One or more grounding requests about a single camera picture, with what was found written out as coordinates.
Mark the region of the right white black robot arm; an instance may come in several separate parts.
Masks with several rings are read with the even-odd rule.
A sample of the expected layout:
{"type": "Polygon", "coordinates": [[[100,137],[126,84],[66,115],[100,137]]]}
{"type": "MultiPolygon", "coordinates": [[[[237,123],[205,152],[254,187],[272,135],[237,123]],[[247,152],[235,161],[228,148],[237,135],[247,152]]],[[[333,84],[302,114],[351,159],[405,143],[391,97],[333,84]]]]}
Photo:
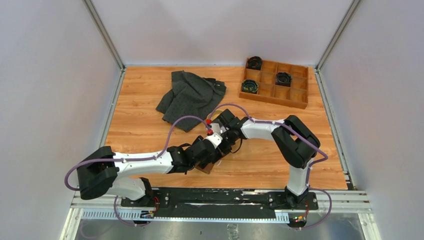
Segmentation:
{"type": "Polygon", "coordinates": [[[262,139],[275,142],[285,161],[289,164],[289,180],[285,192],[286,204],[298,209],[309,193],[310,164],[321,146],[318,138],[295,115],[271,121],[244,117],[239,119],[226,109],[212,123],[219,124],[225,140],[262,139]]]}

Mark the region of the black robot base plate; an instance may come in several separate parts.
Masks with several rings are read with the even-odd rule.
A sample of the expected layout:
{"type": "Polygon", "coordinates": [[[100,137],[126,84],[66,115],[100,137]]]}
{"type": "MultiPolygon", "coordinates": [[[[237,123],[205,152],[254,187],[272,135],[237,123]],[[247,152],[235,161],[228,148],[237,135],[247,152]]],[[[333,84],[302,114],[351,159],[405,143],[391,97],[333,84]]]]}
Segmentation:
{"type": "Polygon", "coordinates": [[[219,218],[219,219],[274,219],[277,210],[306,210],[319,208],[316,194],[309,192],[297,203],[284,191],[256,191],[231,188],[153,189],[139,200],[125,198],[121,207],[157,209],[158,217],[219,218]]]}

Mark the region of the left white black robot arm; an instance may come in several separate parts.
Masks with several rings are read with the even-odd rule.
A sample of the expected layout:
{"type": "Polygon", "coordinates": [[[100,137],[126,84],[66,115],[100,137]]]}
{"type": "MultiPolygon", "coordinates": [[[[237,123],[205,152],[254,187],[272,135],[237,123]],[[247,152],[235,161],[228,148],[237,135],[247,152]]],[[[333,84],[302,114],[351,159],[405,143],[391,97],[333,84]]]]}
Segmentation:
{"type": "Polygon", "coordinates": [[[135,200],[140,206],[149,206],[153,193],[146,178],[132,179],[142,174],[186,173],[195,167],[218,161],[231,151],[226,137],[212,134],[199,136],[193,144],[168,147],[163,154],[113,152],[110,146],[102,146],[76,169],[79,192],[83,200],[103,195],[117,195],[135,200]]]}

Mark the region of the oval wooden card tray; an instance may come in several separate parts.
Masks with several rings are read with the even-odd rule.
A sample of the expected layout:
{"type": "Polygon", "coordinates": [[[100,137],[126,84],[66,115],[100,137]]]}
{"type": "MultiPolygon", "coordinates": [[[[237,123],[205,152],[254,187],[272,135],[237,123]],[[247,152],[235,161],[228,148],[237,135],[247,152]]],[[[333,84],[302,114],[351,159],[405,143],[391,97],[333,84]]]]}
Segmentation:
{"type": "Polygon", "coordinates": [[[217,109],[210,117],[210,119],[213,121],[214,119],[216,119],[223,111],[217,109]]]}

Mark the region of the brown leather card holder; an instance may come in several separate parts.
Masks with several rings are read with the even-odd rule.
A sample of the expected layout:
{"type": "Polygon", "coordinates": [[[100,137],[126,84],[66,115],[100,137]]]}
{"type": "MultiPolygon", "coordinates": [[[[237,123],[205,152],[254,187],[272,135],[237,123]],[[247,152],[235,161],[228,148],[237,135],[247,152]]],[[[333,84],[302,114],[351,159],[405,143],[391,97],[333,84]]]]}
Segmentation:
{"type": "Polygon", "coordinates": [[[200,160],[196,163],[195,168],[203,173],[210,174],[214,165],[225,156],[226,155],[221,154],[208,156],[206,159],[200,160]]]}

